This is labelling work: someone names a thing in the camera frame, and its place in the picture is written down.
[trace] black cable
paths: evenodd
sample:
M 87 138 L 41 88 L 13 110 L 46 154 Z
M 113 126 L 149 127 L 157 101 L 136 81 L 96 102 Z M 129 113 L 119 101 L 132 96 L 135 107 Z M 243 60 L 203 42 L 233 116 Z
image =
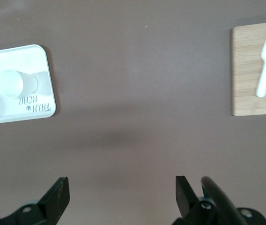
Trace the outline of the black cable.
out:
M 219 216 L 226 225 L 248 225 L 230 199 L 210 177 L 203 177 L 201 183 L 205 197 L 210 197 L 214 201 Z

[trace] plastic tray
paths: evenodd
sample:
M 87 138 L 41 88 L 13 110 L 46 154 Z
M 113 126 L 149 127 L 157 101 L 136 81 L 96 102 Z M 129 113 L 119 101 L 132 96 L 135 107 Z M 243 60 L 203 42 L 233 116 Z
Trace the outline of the plastic tray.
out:
M 37 89 L 25 95 L 3 94 L 4 71 L 17 71 L 37 80 Z M 56 104 L 48 61 L 39 45 L 0 50 L 0 123 L 50 117 Z

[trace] screw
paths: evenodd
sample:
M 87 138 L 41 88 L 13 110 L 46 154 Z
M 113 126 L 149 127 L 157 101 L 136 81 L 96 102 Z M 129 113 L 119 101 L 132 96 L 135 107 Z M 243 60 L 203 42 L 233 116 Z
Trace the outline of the screw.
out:
M 23 208 L 23 210 L 22 210 L 23 213 L 29 212 L 29 211 L 31 211 L 31 207 L 30 206 L 28 206 L 26 208 Z
M 251 214 L 251 212 L 246 210 L 246 209 L 240 210 L 240 212 L 241 212 L 242 215 L 244 215 L 245 217 L 248 217 L 248 218 L 251 218 L 253 216 Z
M 204 208 L 206 210 L 212 209 L 212 206 L 209 203 L 206 203 L 206 202 L 202 203 L 201 206 L 202 206 L 202 208 Z

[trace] bamboo board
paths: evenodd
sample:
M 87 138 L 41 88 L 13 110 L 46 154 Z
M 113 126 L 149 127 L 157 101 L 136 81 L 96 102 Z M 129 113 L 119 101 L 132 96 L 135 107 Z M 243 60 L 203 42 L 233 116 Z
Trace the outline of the bamboo board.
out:
M 266 40 L 266 23 L 235 27 L 232 32 L 232 114 L 266 114 L 266 96 L 256 89 L 264 61 L 261 51 Z

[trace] wooden cutting board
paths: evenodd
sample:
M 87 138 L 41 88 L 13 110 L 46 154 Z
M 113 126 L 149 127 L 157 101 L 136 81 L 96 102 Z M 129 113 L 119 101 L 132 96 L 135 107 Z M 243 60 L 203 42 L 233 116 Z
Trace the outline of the wooden cutting board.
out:
M 232 31 L 232 114 L 235 116 L 266 114 L 266 96 L 256 96 L 265 41 L 266 23 L 235 27 Z

